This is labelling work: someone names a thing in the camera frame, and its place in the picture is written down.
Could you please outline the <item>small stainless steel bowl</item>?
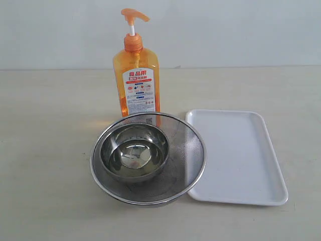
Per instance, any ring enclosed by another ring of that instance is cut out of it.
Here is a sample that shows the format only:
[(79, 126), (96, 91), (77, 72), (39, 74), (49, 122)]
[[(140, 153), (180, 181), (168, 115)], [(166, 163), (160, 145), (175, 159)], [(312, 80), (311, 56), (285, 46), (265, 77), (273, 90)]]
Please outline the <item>small stainless steel bowl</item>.
[(160, 174), (169, 158), (165, 133), (147, 123), (113, 127), (99, 140), (104, 171), (122, 183), (141, 183)]

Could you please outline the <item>orange pump soap bottle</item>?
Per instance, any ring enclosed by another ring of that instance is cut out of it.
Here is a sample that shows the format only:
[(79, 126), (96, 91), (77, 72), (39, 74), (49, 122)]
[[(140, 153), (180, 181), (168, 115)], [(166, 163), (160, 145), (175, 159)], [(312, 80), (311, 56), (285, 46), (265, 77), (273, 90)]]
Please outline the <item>orange pump soap bottle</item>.
[(139, 112), (159, 112), (159, 63), (157, 55), (143, 46), (141, 35), (135, 31), (135, 19), (149, 17), (134, 9), (122, 9), (129, 25), (124, 37), (124, 49), (113, 57), (113, 69), (123, 117)]

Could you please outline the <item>white rectangular plastic tray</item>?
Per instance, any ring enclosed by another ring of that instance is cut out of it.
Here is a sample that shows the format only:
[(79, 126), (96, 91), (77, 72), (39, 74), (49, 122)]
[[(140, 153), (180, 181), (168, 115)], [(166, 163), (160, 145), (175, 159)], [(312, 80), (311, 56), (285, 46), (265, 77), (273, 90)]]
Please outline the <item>white rectangular plastic tray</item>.
[(194, 109), (185, 120), (202, 137), (207, 163), (189, 195), (204, 202), (280, 206), (288, 191), (263, 117)]

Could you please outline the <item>steel mesh strainer basket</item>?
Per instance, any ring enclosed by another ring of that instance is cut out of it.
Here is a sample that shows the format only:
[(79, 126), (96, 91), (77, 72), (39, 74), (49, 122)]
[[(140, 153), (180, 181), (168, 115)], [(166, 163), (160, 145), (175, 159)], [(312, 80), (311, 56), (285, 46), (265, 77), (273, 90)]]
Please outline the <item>steel mesh strainer basket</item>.
[[(149, 181), (122, 183), (110, 177), (99, 160), (99, 140), (113, 127), (147, 123), (160, 128), (170, 144), (163, 171)], [(160, 112), (131, 114), (112, 123), (98, 138), (90, 156), (90, 169), (96, 184), (108, 195), (129, 205), (152, 207), (169, 204), (189, 192), (202, 176), (206, 147), (200, 134), (187, 122)]]

